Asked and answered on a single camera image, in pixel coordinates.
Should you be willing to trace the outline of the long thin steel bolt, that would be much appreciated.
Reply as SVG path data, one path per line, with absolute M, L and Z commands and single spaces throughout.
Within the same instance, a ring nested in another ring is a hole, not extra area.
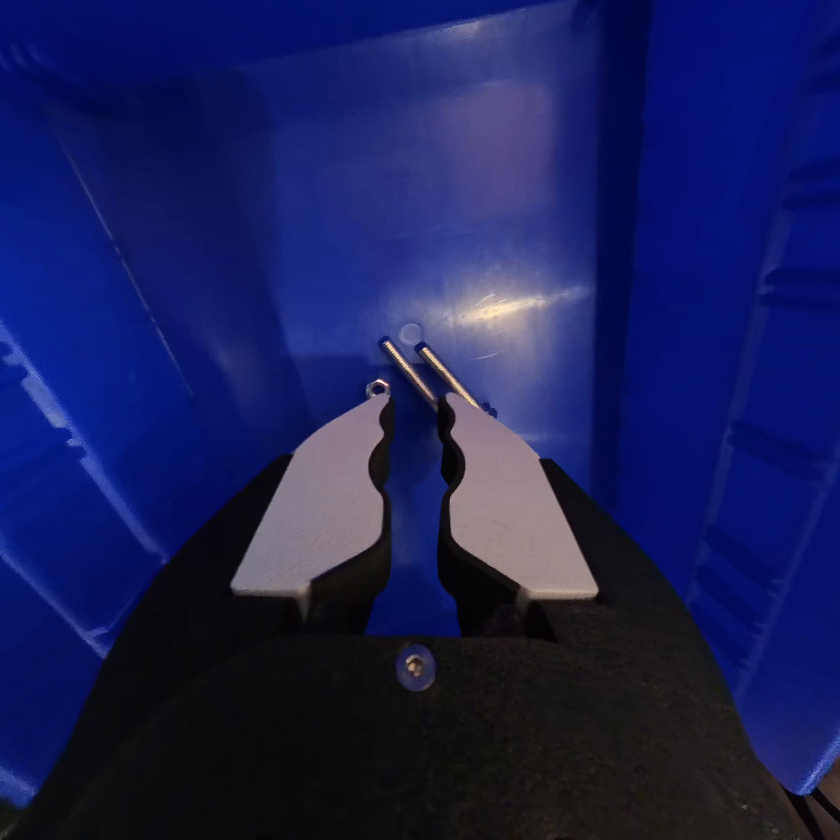
M 448 389 L 464 399 L 473 407 L 480 408 L 493 418 L 498 417 L 497 410 L 488 403 L 478 403 L 477 399 L 467 390 L 461 380 L 451 371 L 449 366 L 441 357 L 432 350 L 426 342 L 420 342 L 414 346 L 415 353 L 430 366 L 436 375 L 446 384 Z
M 384 336 L 377 341 L 377 346 L 383 354 L 394 364 L 402 375 L 410 382 L 414 391 L 419 394 L 423 401 L 434 412 L 438 410 L 438 400 L 431 389 L 425 382 L 424 378 L 414 369 L 411 362 L 405 357 L 404 353 L 398 349 L 396 344 L 389 336 Z

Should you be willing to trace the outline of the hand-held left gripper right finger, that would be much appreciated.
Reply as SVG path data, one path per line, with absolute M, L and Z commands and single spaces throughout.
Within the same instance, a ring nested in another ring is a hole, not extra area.
M 596 602 L 599 586 L 545 463 L 455 393 L 437 406 L 446 490 L 437 574 L 463 636 L 552 636 L 545 604 Z

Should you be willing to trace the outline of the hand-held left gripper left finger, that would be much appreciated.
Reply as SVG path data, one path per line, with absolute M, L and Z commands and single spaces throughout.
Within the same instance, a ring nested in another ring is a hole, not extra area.
M 282 601 L 309 631 L 363 634 L 392 570 L 385 490 L 395 405 L 374 395 L 291 455 L 231 580 L 233 595 Z

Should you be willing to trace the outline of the blue plastic parts bin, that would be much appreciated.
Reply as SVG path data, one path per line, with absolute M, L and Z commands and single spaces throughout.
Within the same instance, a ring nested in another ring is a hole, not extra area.
M 34 838 L 747 836 L 838 757 L 838 2 L 2 2 Z M 599 587 L 463 636 L 426 342 Z M 231 580 L 395 405 L 364 633 Z

